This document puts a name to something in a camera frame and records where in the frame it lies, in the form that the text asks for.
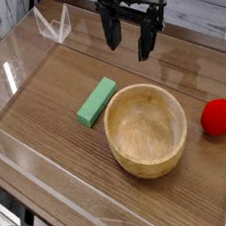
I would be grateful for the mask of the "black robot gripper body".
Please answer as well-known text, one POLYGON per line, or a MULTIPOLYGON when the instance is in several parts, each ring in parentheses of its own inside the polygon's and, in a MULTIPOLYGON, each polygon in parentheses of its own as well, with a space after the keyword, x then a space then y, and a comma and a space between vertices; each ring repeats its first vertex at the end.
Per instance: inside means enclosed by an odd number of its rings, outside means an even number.
POLYGON ((112 7, 118 18, 122 17, 140 23, 145 17, 151 17, 155 28, 162 31, 164 27, 164 7, 166 0, 97 0, 100 5, 112 7))

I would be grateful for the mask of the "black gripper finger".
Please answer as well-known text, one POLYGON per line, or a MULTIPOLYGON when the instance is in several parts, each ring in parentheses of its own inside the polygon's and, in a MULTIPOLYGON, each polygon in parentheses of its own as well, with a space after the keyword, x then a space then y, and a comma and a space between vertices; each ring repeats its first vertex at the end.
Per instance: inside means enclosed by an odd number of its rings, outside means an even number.
POLYGON ((120 20, 116 15, 116 10, 112 7, 100 5, 99 11, 107 45, 113 51, 121 42, 120 20))
POLYGON ((150 52, 154 49, 157 30, 154 29, 154 24, 151 18, 144 18, 140 24, 141 35, 138 41, 138 60, 146 60, 150 52))

